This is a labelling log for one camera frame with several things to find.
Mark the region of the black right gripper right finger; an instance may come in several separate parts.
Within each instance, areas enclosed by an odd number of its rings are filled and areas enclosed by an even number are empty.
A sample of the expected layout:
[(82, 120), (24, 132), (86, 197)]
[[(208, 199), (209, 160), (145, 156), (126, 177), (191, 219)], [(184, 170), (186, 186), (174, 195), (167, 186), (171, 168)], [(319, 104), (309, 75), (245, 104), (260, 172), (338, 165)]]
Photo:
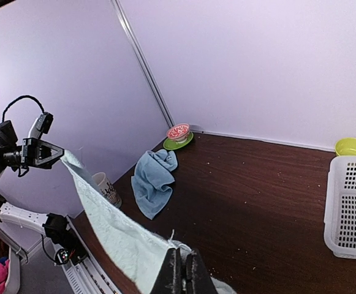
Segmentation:
[(205, 263), (197, 249), (193, 249), (186, 257), (186, 293), (216, 294), (216, 288), (210, 278)]

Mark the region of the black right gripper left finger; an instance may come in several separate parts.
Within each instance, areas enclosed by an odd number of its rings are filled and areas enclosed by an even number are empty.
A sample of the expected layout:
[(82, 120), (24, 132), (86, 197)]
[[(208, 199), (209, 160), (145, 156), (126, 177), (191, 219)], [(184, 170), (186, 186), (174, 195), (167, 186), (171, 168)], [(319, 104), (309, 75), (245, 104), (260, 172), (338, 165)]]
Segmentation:
[(170, 248), (164, 258), (151, 294), (182, 294), (183, 274), (180, 249)]

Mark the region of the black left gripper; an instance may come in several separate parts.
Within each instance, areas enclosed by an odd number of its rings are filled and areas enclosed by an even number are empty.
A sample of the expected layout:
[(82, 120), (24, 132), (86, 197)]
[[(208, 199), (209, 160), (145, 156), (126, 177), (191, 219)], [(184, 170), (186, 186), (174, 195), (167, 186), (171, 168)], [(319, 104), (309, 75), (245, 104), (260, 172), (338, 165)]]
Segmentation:
[(24, 138), (21, 146), (21, 166), (52, 169), (64, 155), (64, 149), (36, 138)]

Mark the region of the mint green panda towel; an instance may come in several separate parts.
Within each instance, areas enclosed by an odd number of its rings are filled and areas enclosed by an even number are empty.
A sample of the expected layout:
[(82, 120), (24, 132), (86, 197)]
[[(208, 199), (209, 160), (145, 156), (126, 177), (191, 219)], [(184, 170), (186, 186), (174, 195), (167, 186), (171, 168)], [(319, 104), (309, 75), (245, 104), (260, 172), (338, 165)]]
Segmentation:
[[(183, 291), (186, 293), (186, 257), (193, 249), (145, 229), (109, 203), (90, 173), (70, 151), (64, 152), (61, 161), (73, 177), (85, 214), (105, 253), (139, 292), (151, 293), (167, 251), (174, 248), (181, 252)], [(217, 293), (234, 293), (230, 285), (210, 278)]]

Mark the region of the light blue towel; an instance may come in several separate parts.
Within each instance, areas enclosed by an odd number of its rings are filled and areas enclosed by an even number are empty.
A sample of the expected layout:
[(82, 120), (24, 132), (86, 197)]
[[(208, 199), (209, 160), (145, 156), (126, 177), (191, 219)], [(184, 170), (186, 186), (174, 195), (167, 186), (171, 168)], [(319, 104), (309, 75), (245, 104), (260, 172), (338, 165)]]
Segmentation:
[(131, 185), (135, 202), (148, 219), (159, 214), (172, 196), (170, 187), (175, 182), (172, 172), (178, 167), (174, 151), (160, 149), (146, 151), (138, 160)]

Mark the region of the white perforated plastic basket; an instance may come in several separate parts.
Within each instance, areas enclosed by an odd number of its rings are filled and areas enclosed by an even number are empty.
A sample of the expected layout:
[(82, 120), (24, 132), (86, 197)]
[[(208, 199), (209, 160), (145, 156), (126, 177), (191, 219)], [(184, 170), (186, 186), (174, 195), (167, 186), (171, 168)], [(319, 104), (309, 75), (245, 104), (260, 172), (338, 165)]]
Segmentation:
[(324, 242), (334, 256), (356, 259), (356, 156), (337, 156), (330, 162)]

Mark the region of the beige printed mug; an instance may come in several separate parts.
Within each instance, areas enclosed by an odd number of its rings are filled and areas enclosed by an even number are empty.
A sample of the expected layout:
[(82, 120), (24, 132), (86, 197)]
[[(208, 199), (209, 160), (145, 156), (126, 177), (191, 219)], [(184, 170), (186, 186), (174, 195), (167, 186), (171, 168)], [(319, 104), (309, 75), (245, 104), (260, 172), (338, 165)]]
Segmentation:
[(107, 178), (104, 172), (92, 175), (92, 179), (100, 189), (102, 195), (115, 207), (120, 208), (122, 199), (113, 187), (112, 182)]

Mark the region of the green saucer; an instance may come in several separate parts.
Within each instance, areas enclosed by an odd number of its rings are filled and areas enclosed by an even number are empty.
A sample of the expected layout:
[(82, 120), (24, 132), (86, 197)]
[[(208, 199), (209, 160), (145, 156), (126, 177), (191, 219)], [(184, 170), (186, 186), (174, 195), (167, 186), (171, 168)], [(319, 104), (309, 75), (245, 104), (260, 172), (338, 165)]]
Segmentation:
[(173, 141), (169, 138), (166, 138), (163, 142), (163, 148), (166, 150), (169, 150), (169, 151), (174, 151), (174, 150), (183, 148), (183, 147), (187, 146), (188, 144), (190, 144), (190, 142), (193, 140), (193, 138), (194, 138), (193, 132), (190, 132), (186, 141), (182, 142), (182, 143), (179, 143), (179, 142)]

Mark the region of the red patterned small bowl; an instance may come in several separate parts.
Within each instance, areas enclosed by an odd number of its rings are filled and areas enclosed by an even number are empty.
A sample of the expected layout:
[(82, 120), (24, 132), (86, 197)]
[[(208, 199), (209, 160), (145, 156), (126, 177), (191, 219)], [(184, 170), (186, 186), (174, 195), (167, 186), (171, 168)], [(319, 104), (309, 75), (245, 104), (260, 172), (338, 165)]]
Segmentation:
[(184, 143), (190, 134), (190, 125), (187, 123), (177, 124), (167, 131), (167, 138), (176, 143)]

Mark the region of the lime green bowl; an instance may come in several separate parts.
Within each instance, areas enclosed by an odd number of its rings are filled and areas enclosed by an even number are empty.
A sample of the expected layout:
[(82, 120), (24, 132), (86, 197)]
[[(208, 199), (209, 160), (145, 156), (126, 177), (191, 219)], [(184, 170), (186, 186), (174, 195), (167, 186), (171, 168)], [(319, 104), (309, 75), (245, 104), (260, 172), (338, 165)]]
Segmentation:
[(336, 142), (337, 156), (356, 156), (356, 138), (342, 138)]

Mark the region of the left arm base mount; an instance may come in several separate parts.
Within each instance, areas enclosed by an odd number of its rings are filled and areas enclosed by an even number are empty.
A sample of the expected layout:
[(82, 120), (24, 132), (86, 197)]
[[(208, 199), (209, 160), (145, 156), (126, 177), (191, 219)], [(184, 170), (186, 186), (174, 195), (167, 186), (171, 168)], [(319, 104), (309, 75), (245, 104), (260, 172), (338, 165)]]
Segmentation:
[(68, 259), (74, 264), (82, 262), (88, 253), (82, 245), (80, 239), (70, 228), (67, 217), (59, 214), (47, 214), (47, 220), (42, 224), (44, 233), (50, 238), (53, 244), (60, 245), (68, 253)]

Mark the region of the front aluminium rail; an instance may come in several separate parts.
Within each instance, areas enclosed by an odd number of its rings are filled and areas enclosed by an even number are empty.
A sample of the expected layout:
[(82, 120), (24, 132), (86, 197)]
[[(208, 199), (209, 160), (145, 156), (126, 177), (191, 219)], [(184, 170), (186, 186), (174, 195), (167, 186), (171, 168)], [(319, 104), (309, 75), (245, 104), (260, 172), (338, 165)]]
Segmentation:
[(121, 290), (107, 276), (100, 264), (96, 261), (89, 248), (74, 227), (71, 219), (67, 217), (68, 227), (74, 232), (77, 239), (88, 254), (78, 264), (69, 262), (61, 268), (74, 293), (111, 293), (118, 294)]

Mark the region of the left aluminium corner post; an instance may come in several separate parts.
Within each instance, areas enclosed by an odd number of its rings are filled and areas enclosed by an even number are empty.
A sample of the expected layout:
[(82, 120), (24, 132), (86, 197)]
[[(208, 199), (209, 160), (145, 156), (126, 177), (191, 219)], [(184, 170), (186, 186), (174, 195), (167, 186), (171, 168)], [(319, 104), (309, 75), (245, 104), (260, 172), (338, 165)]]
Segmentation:
[(145, 58), (145, 55), (142, 51), (142, 48), (135, 36), (134, 30), (132, 29), (132, 26), (124, 12), (124, 9), (122, 7), (122, 4), (120, 3), (119, 0), (111, 0), (110, 1), (116, 16), (118, 17), (118, 20), (120, 22), (120, 25), (128, 39), (128, 42), (130, 43), (134, 55), (138, 61), (138, 64), (140, 66), (140, 70), (142, 71), (145, 80), (150, 87), (151, 92), (153, 93), (154, 99), (156, 100), (156, 103), (164, 117), (164, 120), (166, 121), (167, 125), (169, 127), (172, 127), (175, 125), (175, 122), (172, 118), (172, 115), (168, 109), (168, 106), (162, 96), (161, 90), (159, 89), (156, 79), (151, 71), (151, 68)]

